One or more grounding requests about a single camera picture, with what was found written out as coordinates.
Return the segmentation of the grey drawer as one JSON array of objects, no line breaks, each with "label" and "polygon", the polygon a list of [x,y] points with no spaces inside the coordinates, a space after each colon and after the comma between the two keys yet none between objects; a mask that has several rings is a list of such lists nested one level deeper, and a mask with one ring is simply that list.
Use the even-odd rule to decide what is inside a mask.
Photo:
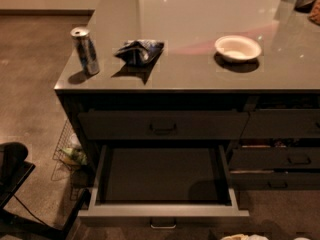
[{"label": "grey drawer", "polygon": [[224,150],[215,148],[104,147],[88,208],[80,220],[91,227],[243,223]]},{"label": "grey drawer", "polygon": [[309,172],[273,172],[232,174],[231,182],[239,190],[319,190],[320,174]]},{"label": "grey drawer", "polygon": [[241,148],[229,161],[232,170],[319,169],[320,148]]},{"label": "grey drawer", "polygon": [[89,111],[78,115],[90,140],[238,139],[248,121],[235,111]]},{"label": "grey drawer", "polygon": [[244,139],[319,138],[319,109],[266,109],[249,113]]}]

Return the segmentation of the dark grey cabinet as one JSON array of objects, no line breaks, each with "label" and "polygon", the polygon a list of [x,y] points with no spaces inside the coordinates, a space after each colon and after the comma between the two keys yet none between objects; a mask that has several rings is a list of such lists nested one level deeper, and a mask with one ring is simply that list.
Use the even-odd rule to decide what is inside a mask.
[{"label": "dark grey cabinet", "polygon": [[[84,148],[95,178],[102,149],[215,148],[232,174],[319,169],[232,170],[235,149],[318,147],[319,138],[90,140],[78,115],[89,111],[235,111],[319,109],[319,29],[284,0],[101,0],[89,27],[100,71],[82,73],[71,57],[55,90]],[[217,39],[255,40],[256,59],[231,63]],[[126,41],[162,41],[145,66],[114,56]]]}]

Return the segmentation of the white paper bowl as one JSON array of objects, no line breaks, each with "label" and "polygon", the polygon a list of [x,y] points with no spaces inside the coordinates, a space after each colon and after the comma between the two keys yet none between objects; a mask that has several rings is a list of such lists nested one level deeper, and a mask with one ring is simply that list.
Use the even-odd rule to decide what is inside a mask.
[{"label": "white paper bowl", "polygon": [[256,59],[262,52],[260,45],[255,40],[240,35],[228,35],[217,39],[215,49],[224,60],[231,63]]}]

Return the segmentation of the crumpled blue chip bag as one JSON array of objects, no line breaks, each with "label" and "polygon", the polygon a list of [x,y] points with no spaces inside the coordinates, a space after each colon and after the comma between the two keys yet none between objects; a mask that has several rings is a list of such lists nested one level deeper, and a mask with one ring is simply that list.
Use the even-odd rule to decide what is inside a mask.
[{"label": "crumpled blue chip bag", "polygon": [[162,41],[139,39],[128,40],[114,56],[131,66],[145,66],[153,61],[164,49]]}]

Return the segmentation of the silver blue drink can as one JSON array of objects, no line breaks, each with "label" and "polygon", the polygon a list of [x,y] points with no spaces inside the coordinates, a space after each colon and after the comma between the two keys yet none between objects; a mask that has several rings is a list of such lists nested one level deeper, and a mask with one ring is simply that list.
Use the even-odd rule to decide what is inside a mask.
[{"label": "silver blue drink can", "polygon": [[70,34],[84,73],[88,76],[96,75],[100,69],[90,31],[86,27],[76,27]]}]

